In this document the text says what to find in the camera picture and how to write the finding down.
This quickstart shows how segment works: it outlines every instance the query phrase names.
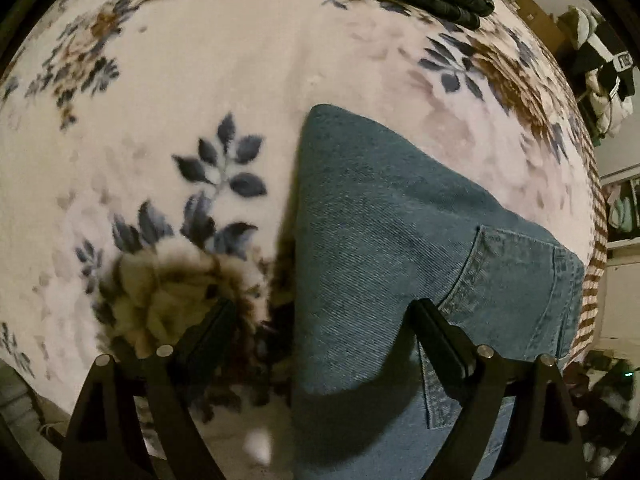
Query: jeans pocket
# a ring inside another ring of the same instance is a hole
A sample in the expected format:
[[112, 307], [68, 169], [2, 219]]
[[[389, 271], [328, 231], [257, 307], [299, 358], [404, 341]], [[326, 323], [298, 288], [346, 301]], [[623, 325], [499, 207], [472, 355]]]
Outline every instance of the jeans pocket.
[[[559, 358], [575, 334], [583, 274], [580, 260], [560, 244], [480, 226], [462, 272], [438, 309], [474, 344], [487, 344], [503, 357], [533, 360], [548, 353]], [[428, 427], [452, 426], [460, 405], [447, 397], [422, 348], [420, 360]], [[512, 403], [503, 402], [500, 419]], [[494, 450], [490, 447], [496, 446], [490, 443], [486, 454]]]

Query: screw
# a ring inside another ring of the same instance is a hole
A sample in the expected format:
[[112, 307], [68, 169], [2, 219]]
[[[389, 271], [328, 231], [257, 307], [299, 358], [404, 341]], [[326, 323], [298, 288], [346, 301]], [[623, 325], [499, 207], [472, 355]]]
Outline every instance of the screw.
[[111, 356], [109, 354], [101, 354], [95, 358], [95, 364], [98, 366], [106, 366], [111, 361]]
[[158, 357], [169, 357], [172, 353], [174, 353], [174, 347], [171, 345], [162, 345], [158, 350], [156, 350], [156, 355]]
[[556, 364], [556, 360], [553, 359], [549, 354], [542, 354], [540, 356], [540, 362], [545, 366], [553, 366]]
[[487, 359], [491, 359], [494, 356], [494, 349], [489, 345], [480, 345], [478, 347], [478, 355]]

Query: floral blanket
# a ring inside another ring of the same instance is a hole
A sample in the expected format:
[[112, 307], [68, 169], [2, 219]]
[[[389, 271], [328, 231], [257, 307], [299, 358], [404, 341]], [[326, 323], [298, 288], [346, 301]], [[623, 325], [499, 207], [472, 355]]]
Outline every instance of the floral blanket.
[[592, 147], [555, 60], [495, 3], [469, 32], [393, 0], [58, 0], [0, 80], [0, 357], [71, 412], [113, 337], [148, 355], [230, 297], [233, 362], [194, 413], [228, 478], [281, 478], [296, 149], [319, 103], [575, 252], [580, 355], [606, 259]]

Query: cardboard box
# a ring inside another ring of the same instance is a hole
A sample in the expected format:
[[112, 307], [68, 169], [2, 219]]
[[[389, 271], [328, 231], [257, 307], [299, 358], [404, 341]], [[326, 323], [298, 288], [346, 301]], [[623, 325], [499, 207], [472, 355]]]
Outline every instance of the cardboard box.
[[518, 15], [558, 60], [574, 51], [569, 38], [533, 0], [516, 0]]

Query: folded blue jeans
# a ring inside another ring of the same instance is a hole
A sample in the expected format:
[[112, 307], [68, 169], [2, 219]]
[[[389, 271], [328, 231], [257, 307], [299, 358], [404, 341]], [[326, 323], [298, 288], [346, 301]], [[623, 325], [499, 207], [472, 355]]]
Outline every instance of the folded blue jeans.
[[[482, 187], [341, 108], [311, 110], [299, 171], [295, 478], [419, 479], [460, 407], [404, 322], [410, 301], [429, 298], [507, 358], [561, 358], [584, 267]], [[491, 473], [511, 408], [477, 478]]]

